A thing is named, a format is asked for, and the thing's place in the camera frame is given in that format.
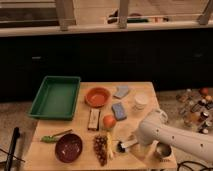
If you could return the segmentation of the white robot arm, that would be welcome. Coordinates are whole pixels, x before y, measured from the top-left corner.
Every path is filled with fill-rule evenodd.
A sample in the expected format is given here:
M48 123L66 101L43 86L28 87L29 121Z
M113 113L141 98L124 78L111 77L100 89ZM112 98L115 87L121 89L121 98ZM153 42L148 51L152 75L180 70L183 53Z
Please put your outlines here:
M161 109L151 110L135 130L137 141L148 146L157 140L213 163L213 136L168 126L168 115Z

